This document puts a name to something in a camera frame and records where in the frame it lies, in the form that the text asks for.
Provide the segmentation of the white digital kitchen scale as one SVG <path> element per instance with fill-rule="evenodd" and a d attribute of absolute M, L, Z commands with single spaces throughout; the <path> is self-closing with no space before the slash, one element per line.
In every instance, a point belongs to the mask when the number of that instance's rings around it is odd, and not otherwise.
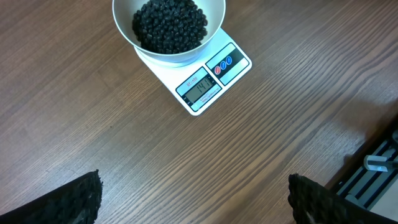
<path fill-rule="evenodd" d="M 202 114 L 252 68 L 251 59 L 223 29 L 185 65 L 161 62 L 136 52 L 193 116 Z"/>

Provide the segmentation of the grey clip on rail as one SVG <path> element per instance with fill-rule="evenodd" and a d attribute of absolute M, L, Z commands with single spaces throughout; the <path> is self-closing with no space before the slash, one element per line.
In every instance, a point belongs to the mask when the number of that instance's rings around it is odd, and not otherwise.
<path fill-rule="evenodd" d="M 387 157 L 367 155 L 364 158 L 364 167 L 367 170 L 389 172 L 397 170 L 397 161 L 389 161 Z"/>

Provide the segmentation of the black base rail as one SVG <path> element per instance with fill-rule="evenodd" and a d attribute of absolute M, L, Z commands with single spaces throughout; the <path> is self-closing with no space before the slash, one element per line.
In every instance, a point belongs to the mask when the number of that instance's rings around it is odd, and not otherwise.
<path fill-rule="evenodd" d="M 383 122 L 327 183 L 326 188 L 370 212 L 397 220 L 397 170 L 366 165 L 370 156 L 397 161 L 397 117 Z"/>

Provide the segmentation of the white bowl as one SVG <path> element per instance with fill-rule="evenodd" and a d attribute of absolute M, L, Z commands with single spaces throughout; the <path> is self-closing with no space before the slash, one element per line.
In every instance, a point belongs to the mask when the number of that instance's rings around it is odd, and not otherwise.
<path fill-rule="evenodd" d="M 201 41 L 201 45 L 197 48 L 179 54 L 158 54 L 141 47 L 141 43 L 137 40 L 132 30 L 133 15 L 136 11 L 147 3 L 145 0 L 113 0 L 113 17 L 120 33 L 130 42 L 136 51 L 139 50 L 144 55 L 167 63 L 185 63 L 185 61 L 197 57 L 203 49 L 208 45 L 209 41 L 214 38 L 215 34 L 220 30 L 226 13 L 225 0 L 197 0 L 195 4 L 203 10 L 208 21 L 206 27 L 208 34 Z"/>

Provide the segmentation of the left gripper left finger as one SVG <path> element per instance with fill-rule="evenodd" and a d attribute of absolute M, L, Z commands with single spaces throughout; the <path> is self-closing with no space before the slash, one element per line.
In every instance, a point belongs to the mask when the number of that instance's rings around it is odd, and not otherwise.
<path fill-rule="evenodd" d="M 10 224 L 94 224 L 101 206 L 103 183 L 99 171 L 83 176 L 1 215 Z"/>

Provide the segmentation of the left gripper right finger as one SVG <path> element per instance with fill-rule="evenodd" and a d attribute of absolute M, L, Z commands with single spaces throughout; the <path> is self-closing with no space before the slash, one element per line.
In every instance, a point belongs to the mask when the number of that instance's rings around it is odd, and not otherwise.
<path fill-rule="evenodd" d="M 296 223 L 397 224 L 339 197 L 322 185 L 299 175 L 289 175 L 289 205 Z"/>

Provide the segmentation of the black beans in bowl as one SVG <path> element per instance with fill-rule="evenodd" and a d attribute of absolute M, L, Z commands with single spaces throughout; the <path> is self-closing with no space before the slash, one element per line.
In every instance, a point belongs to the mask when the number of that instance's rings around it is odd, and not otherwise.
<path fill-rule="evenodd" d="M 132 30 L 145 50 L 184 53 L 201 45 L 208 21 L 192 0 L 150 0 L 133 15 Z"/>

